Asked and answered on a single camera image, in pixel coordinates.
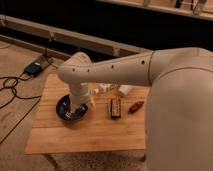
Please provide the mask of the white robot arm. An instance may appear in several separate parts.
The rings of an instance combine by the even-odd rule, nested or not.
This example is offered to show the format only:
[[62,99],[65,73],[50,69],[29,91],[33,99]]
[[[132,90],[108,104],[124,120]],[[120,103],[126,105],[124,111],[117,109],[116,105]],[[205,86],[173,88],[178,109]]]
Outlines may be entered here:
[[177,48],[97,63],[78,52],[58,76],[79,104],[89,99],[89,82],[148,86],[148,171],[213,171],[213,52]]

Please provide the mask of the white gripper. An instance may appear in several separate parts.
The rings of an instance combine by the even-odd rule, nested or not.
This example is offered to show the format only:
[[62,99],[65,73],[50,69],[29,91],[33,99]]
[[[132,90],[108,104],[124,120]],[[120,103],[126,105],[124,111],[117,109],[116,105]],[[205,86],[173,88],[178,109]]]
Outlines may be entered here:
[[95,109],[94,97],[88,83],[72,84],[69,90],[73,109],[77,109],[82,104],[86,104],[92,110]]

